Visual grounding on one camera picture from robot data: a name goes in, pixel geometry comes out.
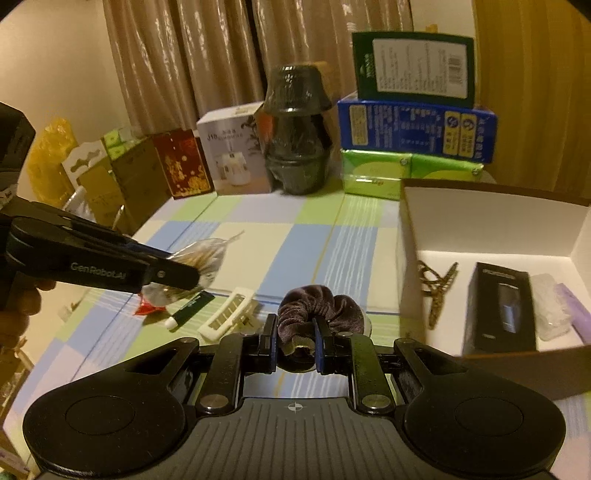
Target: white box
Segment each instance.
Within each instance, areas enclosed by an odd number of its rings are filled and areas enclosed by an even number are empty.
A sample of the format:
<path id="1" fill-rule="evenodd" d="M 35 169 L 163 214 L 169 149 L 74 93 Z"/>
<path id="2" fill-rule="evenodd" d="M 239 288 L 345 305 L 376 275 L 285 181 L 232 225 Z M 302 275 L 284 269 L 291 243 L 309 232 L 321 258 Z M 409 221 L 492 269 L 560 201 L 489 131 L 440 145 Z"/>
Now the white box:
<path id="1" fill-rule="evenodd" d="M 74 189 L 79 186 L 78 177 L 106 156 L 107 152 L 101 140 L 83 143 L 70 152 L 61 164 Z"/>
<path id="2" fill-rule="evenodd" d="M 206 113 L 197 122 L 205 159 L 218 194 L 269 193 L 272 180 L 256 129 L 262 102 Z"/>
<path id="3" fill-rule="evenodd" d="M 399 262 L 401 334 L 460 356 L 476 262 L 551 274 L 591 310 L 591 207 L 540 190 L 446 180 L 404 180 Z M 458 262 L 434 330 L 416 262 L 445 274 Z M 466 362 L 556 399 L 591 390 L 591 345 L 571 329 L 537 352 L 468 355 Z"/>

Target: red packet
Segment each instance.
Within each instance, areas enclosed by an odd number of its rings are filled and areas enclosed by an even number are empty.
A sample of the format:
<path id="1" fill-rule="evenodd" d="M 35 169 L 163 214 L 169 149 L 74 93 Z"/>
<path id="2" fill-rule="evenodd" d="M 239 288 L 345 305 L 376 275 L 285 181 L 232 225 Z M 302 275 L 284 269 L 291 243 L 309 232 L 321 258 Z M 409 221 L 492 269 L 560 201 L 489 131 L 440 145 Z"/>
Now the red packet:
<path id="1" fill-rule="evenodd" d="M 213 191 L 201 141 L 191 130 L 172 130 L 152 137 L 173 198 Z"/>
<path id="2" fill-rule="evenodd" d="M 146 300 L 141 293 L 138 293 L 138 297 L 140 299 L 140 303 L 134 315 L 144 316 L 154 312 L 166 312 L 166 307 L 155 307 L 150 302 L 148 302 L 148 300 Z"/>

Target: lip balm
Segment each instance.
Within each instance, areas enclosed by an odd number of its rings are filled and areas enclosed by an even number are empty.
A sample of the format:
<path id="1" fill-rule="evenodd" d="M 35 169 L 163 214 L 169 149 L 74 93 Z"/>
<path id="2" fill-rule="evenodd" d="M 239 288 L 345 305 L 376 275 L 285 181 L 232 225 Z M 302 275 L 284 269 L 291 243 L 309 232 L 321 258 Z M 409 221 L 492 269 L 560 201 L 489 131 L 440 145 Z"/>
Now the lip balm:
<path id="1" fill-rule="evenodd" d="M 208 291 L 202 290 L 195 295 L 183 308 L 172 314 L 172 316 L 164 322 L 164 326 L 172 331 L 176 328 L 182 327 L 187 323 L 199 310 L 204 308 L 211 302 L 215 296 Z"/>

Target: table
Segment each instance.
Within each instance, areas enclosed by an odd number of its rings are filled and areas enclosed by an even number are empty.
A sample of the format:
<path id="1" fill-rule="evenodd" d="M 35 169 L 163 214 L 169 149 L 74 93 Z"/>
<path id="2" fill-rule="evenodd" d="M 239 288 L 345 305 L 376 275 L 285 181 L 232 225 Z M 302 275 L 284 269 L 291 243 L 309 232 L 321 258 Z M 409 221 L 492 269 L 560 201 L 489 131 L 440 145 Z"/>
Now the table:
<path id="1" fill-rule="evenodd" d="M 398 337 L 395 250 L 398 203 L 344 194 L 337 181 L 307 197 L 277 192 L 249 196 L 208 194 L 169 200 L 136 234 L 153 247 L 176 251 L 198 239 L 229 239 L 226 258 L 212 288 L 217 297 L 175 333 L 162 322 L 134 316 L 138 297 L 93 289 L 51 341 L 21 388 L 5 431 L 21 456 L 30 453 L 22 417 L 45 392 L 175 338 L 196 336 L 197 328 L 235 287 L 256 291 L 259 318 L 274 313 L 284 294 L 311 283 L 350 295 L 372 320 L 374 343 Z M 172 313 L 185 301 L 169 308 Z M 249 396 L 326 397 L 344 395 L 346 378 L 315 372 L 252 375 Z M 557 402 L 567 419 L 567 440 L 554 472 L 563 480 L 591 478 L 591 394 Z"/>

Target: curtain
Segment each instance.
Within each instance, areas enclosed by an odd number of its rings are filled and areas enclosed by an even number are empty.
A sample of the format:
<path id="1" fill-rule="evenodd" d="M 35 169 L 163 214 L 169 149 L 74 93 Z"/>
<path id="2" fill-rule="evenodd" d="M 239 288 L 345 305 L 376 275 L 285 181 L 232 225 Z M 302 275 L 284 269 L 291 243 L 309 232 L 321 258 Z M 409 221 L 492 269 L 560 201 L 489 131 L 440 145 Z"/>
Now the curtain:
<path id="1" fill-rule="evenodd" d="M 408 0 L 252 0 L 265 71 L 328 61 L 341 96 L 354 92 L 351 32 L 412 30 Z"/>
<path id="2" fill-rule="evenodd" d="M 326 60 L 355 90 L 350 32 L 412 30 L 408 0 L 103 0 L 134 129 L 195 128 L 209 110 L 263 100 L 275 65 Z M 335 126 L 329 126 L 335 138 Z"/>
<path id="3" fill-rule="evenodd" d="M 168 0 L 103 0 L 111 50 L 133 129 L 195 128 L 197 108 Z"/>
<path id="4" fill-rule="evenodd" d="M 591 197 L 591 24 L 567 0 L 475 0 L 498 183 Z"/>
<path id="5" fill-rule="evenodd" d="M 177 0 L 197 109 L 263 100 L 243 0 Z"/>

